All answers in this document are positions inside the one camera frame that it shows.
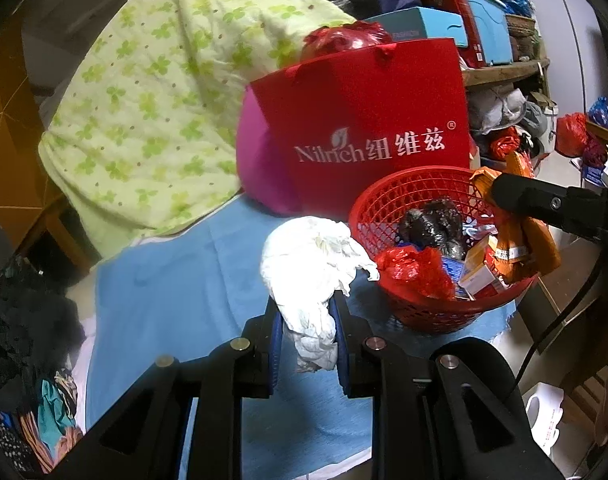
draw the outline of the wooden chair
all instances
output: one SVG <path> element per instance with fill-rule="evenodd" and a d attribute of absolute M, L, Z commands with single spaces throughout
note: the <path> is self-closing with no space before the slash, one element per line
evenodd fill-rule
<path fill-rule="evenodd" d="M 0 227 L 26 254 L 44 232 L 84 274 L 91 260 L 60 216 L 68 200 L 42 167 L 37 145 L 44 131 L 30 89 L 16 12 L 0 32 Z"/>

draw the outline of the wooden furniture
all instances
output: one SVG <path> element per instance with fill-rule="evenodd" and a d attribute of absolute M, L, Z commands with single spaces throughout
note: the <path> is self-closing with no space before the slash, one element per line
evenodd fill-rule
<path fill-rule="evenodd" d="M 575 294 L 580 290 L 597 257 L 600 248 L 578 238 L 568 247 L 560 251 L 562 264 L 550 274 L 538 277 L 520 301 L 518 310 L 529 330 L 530 336 L 537 339 L 546 327 L 568 306 Z M 575 322 L 582 313 L 597 299 L 600 293 L 598 280 L 575 310 L 559 327 L 547 337 L 539 346 L 538 351 L 543 352 L 559 336 L 567 325 Z"/>
<path fill-rule="evenodd" d="M 462 78 L 467 89 L 478 90 L 499 84 L 515 83 L 532 75 L 540 74 L 540 71 L 543 74 L 548 65 L 550 65 L 548 58 L 534 61 L 516 61 L 510 65 L 464 70 L 462 71 Z"/>
<path fill-rule="evenodd" d="M 49 232 L 68 259 L 87 272 L 90 259 L 60 220 L 68 201 L 37 155 L 43 130 L 26 76 L 16 12 L 0 32 L 0 227 L 23 254 Z"/>

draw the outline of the red plastic basket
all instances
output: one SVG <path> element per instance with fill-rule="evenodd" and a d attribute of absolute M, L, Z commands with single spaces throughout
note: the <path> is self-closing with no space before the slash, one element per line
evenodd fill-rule
<path fill-rule="evenodd" d="M 349 216 L 351 233 L 371 258 L 399 243 L 397 225 L 406 211 L 448 196 L 465 221 L 493 215 L 479 192 L 469 184 L 470 170 L 449 166 L 423 166 L 399 171 L 378 180 L 354 203 Z M 382 273 L 380 286 L 389 297 L 395 316 L 408 327 L 431 333 L 460 330 L 481 314 L 515 300 L 535 278 L 514 283 L 491 298 L 445 301 L 421 296 Z"/>

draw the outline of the pile of clothes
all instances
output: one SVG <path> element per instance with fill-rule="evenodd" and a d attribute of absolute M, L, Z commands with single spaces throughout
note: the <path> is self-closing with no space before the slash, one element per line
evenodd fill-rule
<path fill-rule="evenodd" d="M 0 270 L 0 449 L 23 476 L 49 473 L 82 437 L 70 355 L 76 305 L 20 257 Z"/>

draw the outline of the red plastic bag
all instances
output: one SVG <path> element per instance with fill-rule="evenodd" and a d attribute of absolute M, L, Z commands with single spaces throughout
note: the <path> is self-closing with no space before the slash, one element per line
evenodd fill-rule
<path fill-rule="evenodd" d="M 441 266 L 439 249 L 427 247 L 417 251 L 413 246 L 391 247 L 378 254 L 375 263 L 380 272 L 406 282 L 427 298 L 455 298 L 455 284 Z"/>
<path fill-rule="evenodd" d="M 586 143 L 586 149 L 582 154 L 582 160 L 584 161 L 584 164 L 590 168 L 601 170 L 608 160 L 606 147 L 592 135 L 589 136 L 588 142 Z"/>
<path fill-rule="evenodd" d="M 580 112 L 558 119 L 555 150 L 564 156 L 582 156 L 588 145 L 586 116 Z"/>
<path fill-rule="evenodd" d="M 344 50 L 393 43 L 391 35 L 379 23 L 345 23 L 340 27 L 320 27 L 304 38 L 301 60 Z"/>
<path fill-rule="evenodd" d="M 493 134 L 494 140 L 492 140 L 489 150 L 491 156 L 495 160 L 506 160 L 506 156 L 511 152 L 516 152 L 522 142 L 520 134 L 517 133 L 515 126 L 499 130 Z"/>

